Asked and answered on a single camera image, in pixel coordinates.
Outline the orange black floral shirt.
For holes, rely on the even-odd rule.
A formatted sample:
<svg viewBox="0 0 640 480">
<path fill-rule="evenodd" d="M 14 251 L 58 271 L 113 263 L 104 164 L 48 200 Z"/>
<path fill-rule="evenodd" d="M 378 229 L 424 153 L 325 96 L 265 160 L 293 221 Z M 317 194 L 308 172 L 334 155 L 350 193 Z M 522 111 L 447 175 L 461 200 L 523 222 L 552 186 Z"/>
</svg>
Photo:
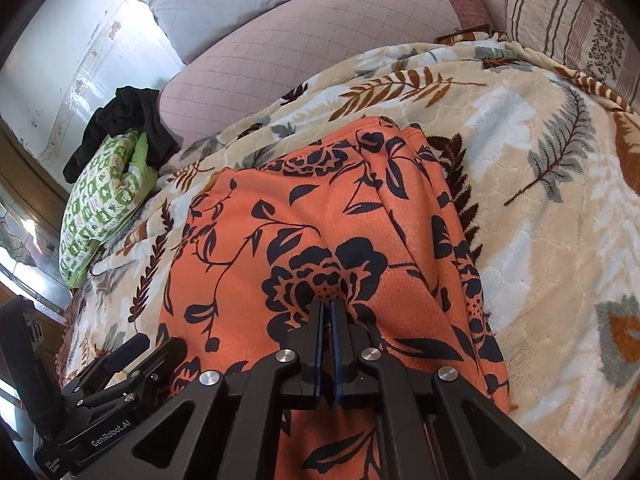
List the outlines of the orange black floral shirt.
<svg viewBox="0 0 640 480">
<path fill-rule="evenodd" d="M 435 148 L 419 125 L 365 117 L 194 197 L 165 285 L 158 338 L 188 346 L 170 390 L 240 372 L 340 300 L 375 348 L 456 368 L 500 410 L 506 363 Z"/>
</svg>

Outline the green white patterned pillow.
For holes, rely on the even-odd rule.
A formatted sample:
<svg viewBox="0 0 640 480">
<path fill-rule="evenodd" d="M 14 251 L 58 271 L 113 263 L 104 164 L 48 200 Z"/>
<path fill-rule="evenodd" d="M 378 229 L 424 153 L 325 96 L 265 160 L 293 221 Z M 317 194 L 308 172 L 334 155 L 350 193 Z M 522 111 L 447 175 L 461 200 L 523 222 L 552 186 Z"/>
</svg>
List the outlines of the green white patterned pillow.
<svg viewBox="0 0 640 480">
<path fill-rule="evenodd" d="M 81 286 L 100 247 L 154 188 L 157 171 L 146 164 L 148 151 L 144 132 L 109 136 L 81 171 L 64 211 L 58 252 L 58 270 L 67 287 Z"/>
</svg>

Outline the wooden stained glass door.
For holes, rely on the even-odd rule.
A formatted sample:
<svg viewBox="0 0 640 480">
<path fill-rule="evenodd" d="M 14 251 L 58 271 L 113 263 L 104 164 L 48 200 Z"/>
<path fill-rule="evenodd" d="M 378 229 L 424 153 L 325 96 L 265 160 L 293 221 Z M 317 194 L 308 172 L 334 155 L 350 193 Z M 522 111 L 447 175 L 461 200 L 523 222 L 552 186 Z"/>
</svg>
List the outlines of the wooden stained glass door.
<svg viewBox="0 0 640 480">
<path fill-rule="evenodd" d="M 65 326 L 72 293 L 58 273 L 58 240 L 68 197 L 10 127 L 1 124 L 1 285 Z"/>
</svg>

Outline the black garment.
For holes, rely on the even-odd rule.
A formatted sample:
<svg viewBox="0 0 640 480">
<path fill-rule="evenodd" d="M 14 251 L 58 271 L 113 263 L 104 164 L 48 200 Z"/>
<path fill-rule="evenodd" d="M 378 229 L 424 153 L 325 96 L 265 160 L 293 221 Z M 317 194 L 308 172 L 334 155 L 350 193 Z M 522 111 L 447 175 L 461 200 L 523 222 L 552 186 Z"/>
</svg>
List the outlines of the black garment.
<svg viewBox="0 0 640 480">
<path fill-rule="evenodd" d="M 156 89 L 118 88 L 114 98 L 91 116 L 81 144 L 63 168 L 65 181 L 69 184 L 77 181 L 108 136 L 114 138 L 130 130 L 146 134 L 149 145 L 146 164 L 156 170 L 164 166 L 180 145 L 160 120 L 158 102 L 160 92 Z"/>
</svg>

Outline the pink quilted bolster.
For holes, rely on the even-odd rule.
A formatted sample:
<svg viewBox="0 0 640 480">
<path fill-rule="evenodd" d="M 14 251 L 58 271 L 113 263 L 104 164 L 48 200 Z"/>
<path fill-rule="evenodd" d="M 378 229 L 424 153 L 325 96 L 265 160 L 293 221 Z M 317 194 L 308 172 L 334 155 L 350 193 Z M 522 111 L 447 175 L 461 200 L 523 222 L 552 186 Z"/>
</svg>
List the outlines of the pink quilted bolster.
<svg viewBox="0 0 640 480">
<path fill-rule="evenodd" d="M 160 92 L 160 118 L 191 144 L 354 55 L 503 22 L 488 0 L 291 0 L 219 40 L 172 78 Z"/>
</svg>

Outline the beige leaf print blanket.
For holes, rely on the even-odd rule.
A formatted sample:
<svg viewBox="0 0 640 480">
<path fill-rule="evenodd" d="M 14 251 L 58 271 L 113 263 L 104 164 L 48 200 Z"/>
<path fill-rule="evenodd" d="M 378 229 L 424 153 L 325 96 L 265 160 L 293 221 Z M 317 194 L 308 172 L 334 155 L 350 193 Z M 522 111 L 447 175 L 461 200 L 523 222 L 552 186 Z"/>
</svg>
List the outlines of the beige leaf print blanket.
<svg viewBox="0 0 640 480">
<path fill-rule="evenodd" d="M 102 248 L 70 306 L 71 382 L 129 337 L 158 338 L 192 200 L 365 117 L 434 146 L 483 287 L 513 419 L 582 479 L 639 447 L 639 115 L 605 84 L 487 34 L 356 55 L 186 144 Z"/>
</svg>

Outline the striped floral cushion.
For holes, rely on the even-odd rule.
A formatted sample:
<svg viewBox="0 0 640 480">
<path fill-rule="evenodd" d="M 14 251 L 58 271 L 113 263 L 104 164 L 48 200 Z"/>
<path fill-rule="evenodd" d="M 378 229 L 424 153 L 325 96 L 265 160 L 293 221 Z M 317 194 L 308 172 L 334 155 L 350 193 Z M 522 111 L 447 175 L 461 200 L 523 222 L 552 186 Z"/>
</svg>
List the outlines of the striped floral cushion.
<svg viewBox="0 0 640 480">
<path fill-rule="evenodd" d="M 639 107 L 639 49 L 603 0 L 506 0 L 506 34 Z"/>
</svg>

